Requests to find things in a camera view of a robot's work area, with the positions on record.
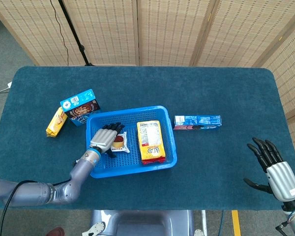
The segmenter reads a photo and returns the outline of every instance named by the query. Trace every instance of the blue tray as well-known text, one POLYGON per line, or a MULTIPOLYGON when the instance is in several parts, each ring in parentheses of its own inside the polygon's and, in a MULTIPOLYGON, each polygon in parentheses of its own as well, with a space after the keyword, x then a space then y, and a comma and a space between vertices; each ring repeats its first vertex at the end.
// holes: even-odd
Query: blue tray
POLYGON ((125 125, 123 131, 127 132, 127 146, 130 153, 114 152, 116 158, 102 154, 91 176, 103 178, 121 176, 132 173, 156 171, 171 168, 177 163, 176 145, 168 111, 163 106, 142 107, 114 112, 103 112, 91 115, 87 120, 87 148, 96 131, 105 124, 121 122, 125 125), (161 124, 162 138, 166 153, 164 163, 143 165, 138 144, 137 122, 158 120, 161 124))

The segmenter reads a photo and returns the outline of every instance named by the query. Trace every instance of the small snack packet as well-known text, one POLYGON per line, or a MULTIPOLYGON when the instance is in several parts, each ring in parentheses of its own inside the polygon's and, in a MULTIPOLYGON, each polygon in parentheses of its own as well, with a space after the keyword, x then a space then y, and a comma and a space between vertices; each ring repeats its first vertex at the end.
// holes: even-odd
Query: small snack packet
POLYGON ((141 160, 144 165, 166 160, 161 125, 158 120, 137 123, 141 160))
POLYGON ((46 129, 47 137, 57 136, 67 117, 68 116, 63 112, 62 108, 59 107, 46 129))
POLYGON ((127 147, 127 132, 122 134, 118 134, 111 146, 112 151, 125 151, 127 153, 130 152, 129 148, 127 147))

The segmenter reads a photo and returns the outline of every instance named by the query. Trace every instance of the yellow biscuit pack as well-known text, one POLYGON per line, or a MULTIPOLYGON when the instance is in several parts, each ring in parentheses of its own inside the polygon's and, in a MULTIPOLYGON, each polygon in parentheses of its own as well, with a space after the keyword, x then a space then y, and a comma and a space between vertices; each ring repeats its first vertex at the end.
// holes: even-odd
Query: yellow biscuit pack
POLYGON ((158 120, 137 123, 139 147, 143 164, 166 160, 161 125, 158 120))
POLYGON ((47 137, 57 136, 67 117, 62 108, 59 107, 46 129, 47 137))

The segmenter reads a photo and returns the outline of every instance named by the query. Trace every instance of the table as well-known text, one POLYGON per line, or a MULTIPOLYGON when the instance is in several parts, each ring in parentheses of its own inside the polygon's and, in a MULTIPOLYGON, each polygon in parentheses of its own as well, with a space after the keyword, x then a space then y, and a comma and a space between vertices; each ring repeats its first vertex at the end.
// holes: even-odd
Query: table
POLYGON ((174 115, 217 114, 218 130, 175 130, 177 164, 167 170, 89 177, 77 202, 62 209, 279 209, 246 143, 269 139, 295 173, 295 151, 275 80, 261 68, 23 67, 0 121, 0 178, 66 180, 86 148, 86 126, 67 121, 56 138, 45 129, 59 102, 93 89, 103 111, 153 105, 174 115))

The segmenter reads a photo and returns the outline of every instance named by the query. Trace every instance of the blue cardboard box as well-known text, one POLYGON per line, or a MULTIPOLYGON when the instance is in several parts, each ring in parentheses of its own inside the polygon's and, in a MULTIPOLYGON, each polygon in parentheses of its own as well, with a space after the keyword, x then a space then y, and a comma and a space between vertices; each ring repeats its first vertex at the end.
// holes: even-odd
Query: blue cardboard box
POLYGON ((100 111, 95 94, 91 89, 61 101, 60 105, 76 126, 86 123, 90 114, 100 111))
POLYGON ((216 129, 222 125, 220 115, 175 116, 174 129, 216 129))

